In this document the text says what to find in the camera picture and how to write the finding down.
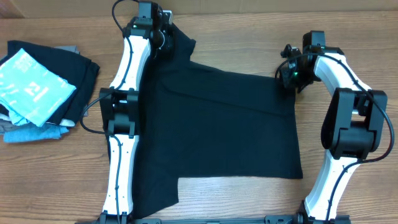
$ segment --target wire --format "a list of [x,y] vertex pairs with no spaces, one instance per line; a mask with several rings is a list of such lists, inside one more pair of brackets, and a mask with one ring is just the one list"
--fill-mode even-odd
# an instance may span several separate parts
[[386,157],[390,154],[390,152],[392,151],[392,148],[394,147],[394,140],[395,140],[395,137],[394,137],[394,128],[392,127],[392,123],[391,123],[390,117],[388,117],[387,113],[379,106],[379,104],[378,104],[377,101],[373,98],[373,96],[372,96],[367,90],[365,90],[365,89],[358,83],[358,80],[355,79],[354,75],[351,73],[351,71],[349,70],[349,68],[348,68],[341,60],[338,60],[338,59],[336,59],[336,58],[334,58],[334,57],[332,57],[332,56],[325,55],[325,54],[318,54],[318,53],[307,53],[307,54],[302,54],[302,55],[294,56],[294,57],[289,58],[288,60],[284,61],[281,65],[279,65],[278,69],[277,69],[276,72],[275,72],[275,78],[277,78],[277,75],[278,75],[278,73],[280,72],[280,69],[282,68],[282,66],[285,65],[287,62],[289,62],[289,61],[291,61],[291,60],[296,60],[296,59],[298,59],[298,58],[300,58],[300,57],[306,57],[306,56],[321,56],[321,57],[326,57],[326,58],[329,58],[329,59],[334,60],[334,61],[337,62],[339,65],[341,65],[341,66],[346,70],[346,72],[348,73],[349,77],[352,79],[352,81],[354,82],[354,84],[367,96],[368,100],[369,100],[374,106],[376,106],[376,108],[377,108],[377,109],[380,111],[380,113],[383,115],[383,117],[384,117],[384,119],[386,120],[386,123],[387,123],[387,125],[388,125],[389,132],[390,132],[390,144],[389,144],[389,146],[388,146],[386,152],[385,152],[383,155],[381,155],[381,156],[379,156],[379,157],[377,157],[377,158],[375,158],[375,159],[366,159],[366,160],[363,160],[363,161],[362,161],[362,160],[358,160],[357,162],[354,162],[354,163],[352,163],[352,164],[346,166],[346,167],[343,169],[343,171],[341,171],[341,174],[340,174],[339,177],[337,178],[336,183],[335,183],[335,186],[333,187],[333,190],[332,190],[332,192],[331,192],[331,194],[330,194],[330,199],[329,199],[329,202],[328,202],[328,210],[327,210],[326,219],[325,219],[326,221],[328,221],[328,220],[329,220],[329,216],[330,216],[330,210],[331,210],[331,205],[332,205],[333,197],[335,196],[337,186],[338,186],[338,184],[340,183],[341,179],[343,178],[344,174],[348,171],[349,168],[351,168],[351,167],[353,167],[353,166],[355,166],[355,165],[358,165],[358,164],[365,164],[365,163],[371,163],[371,162],[377,162],[377,161],[380,161],[380,160],[386,158]]
[[[118,20],[116,19],[116,16],[114,15],[114,9],[115,9],[115,7],[119,4],[119,2],[122,2],[122,1],[124,1],[124,0],[117,0],[117,1],[113,4],[113,6],[112,6],[112,17],[113,17],[114,22],[116,23],[116,25],[119,27],[120,31],[122,32],[122,34],[123,34],[123,39],[126,39],[127,42],[128,42],[128,44],[129,44],[129,48],[130,48],[129,63],[127,64],[126,71],[124,72],[124,76],[123,76],[123,78],[122,78],[122,80],[121,80],[119,86],[117,86],[115,89],[113,89],[113,91],[110,91],[109,93],[107,93],[107,94],[105,94],[105,95],[103,95],[103,96],[101,96],[101,97],[95,99],[94,101],[92,101],[92,102],[91,102],[89,105],[87,105],[86,108],[81,112],[81,115],[80,115],[80,124],[81,124],[81,126],[82,126],[86,131],[91,132],[91,133],[95,133],[95,134],[104,134],[104,135],[108,135],[109,133],[104,132],[104,131],[96,131],[96,130],[92,130],[92,129],[90,129],[90,128],[87,128],[87,126],[86,126],[86,125],[84,124],[84,122],[83,122],[84,114],[85,114],[85,113],[88,111],[88,109],[90,109],[94,104],[96,104],[97,102],[99,102],[99,101],[102,100],[103,98],[106,98],[107,96],[113,94],[115,91],[117,91],[118,89],[120,89],[120,88],[123,86],[123,84],[125,84],[125,82],[126,82],[126,77],[127,77],[127,74],[129,73],[129,69],[130,69],[130,65],[131,65],[132,54],[133,54],[131,42],[130,42],[130,40],[129,40],[128,37],[126,38],[126,37],[124,36],[123,29],[122,29],[122,27],[120,26]],[[119,146],[118,169],[117,169],[117,171],[116,171],[116,182],[115,182],[115,188],[114,188],[114,189],[115,189],[115,192],[116,192],[116,198],[115,198],[115,200],[116,200],[116,215],[117,215],[117,217],[118,217],[118,224],[120,224],[120,214],[119,214],[119,172],[120,172],[120,163],[121,163],[121,154],[122,154],[122,144],[121,144],[120,140],[119,140],[115,135],[109,135],[109,136],[110,136],[111,138],[115,138],[115,140],[118,142],[118,146]]]

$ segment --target folded black shirt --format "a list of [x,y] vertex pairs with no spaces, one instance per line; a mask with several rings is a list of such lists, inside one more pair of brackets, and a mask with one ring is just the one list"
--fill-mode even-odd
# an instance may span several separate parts
[[191,62],[195,41],[174,31],[172,58],[151,61],[141,81],[134,218],[177,203],[179,177],[301,179],[294,91]]
[[[55,49],[28,42],[12,40],[8,42],[7,56],[0,60],[0,65],[14,56],[20,49],[24,49],[41,65],[64,78],[76,90],[47,120],[53,124],[60,124],[62,119],[68,119],[75,124],[80,118],[82,109],[87,105],[94,89],[95,80],[100,67],[90,59],[67,50]],[[0,105],[0,112],[7,115],[7,110]]]

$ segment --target light blue cloth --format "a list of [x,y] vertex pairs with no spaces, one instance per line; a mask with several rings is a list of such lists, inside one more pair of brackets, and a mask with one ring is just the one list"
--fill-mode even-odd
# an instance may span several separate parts
[[15,125],[32,122],[43,126],[74,90],[24,49],[0,66],[0,103]]
[[4,133],[4,142],[17,143],[38,141],[43,139],[60,139],[62,134],[68,133],[68,128],[54,124],[44,124],[42,127],[29,123],[15,131]]

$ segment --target table surface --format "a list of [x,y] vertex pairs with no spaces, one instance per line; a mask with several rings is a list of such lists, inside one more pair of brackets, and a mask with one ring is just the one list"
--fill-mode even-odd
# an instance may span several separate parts
[[[121,17],[121,24],[130,18]],[[176,16],[175,24],[197,40],[192,60],[222,70],[273,76],[286,44],[302,46],[310,30],[324,30],[329,46],[340,47],[357,76],[384,90],[387,112],[398,126],[398,12],[320,12]],[[123,51],[120,31],[111,17],[0,20],[0,54],[6,41],[77,45],[100,65],[93,99],[107,87]],[[323,84],[297,95],[295,105],[304,178],[259,177],[180,179],[180,202],[152,218],[237,218],[290,214],[311,191],[323,161],[320,128],[330,103]],[[101,129],[100,106],[86,123]],[[378,151],[389,143],[386,125]],[[398,222],[398,152],[360,166],[338,207],[354,223]],[[73,223],[101,213],[108,186],[108,155],[103,136],[78,124],[60,141],[0,143],[0,223]]]

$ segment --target stack of folded clothes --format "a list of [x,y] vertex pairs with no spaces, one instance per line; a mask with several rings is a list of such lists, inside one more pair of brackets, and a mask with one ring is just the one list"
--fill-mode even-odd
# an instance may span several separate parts
[[9,41],[0,60],[0,134],[4,142],[59,139],[76,125],[100,67],[76,46]]

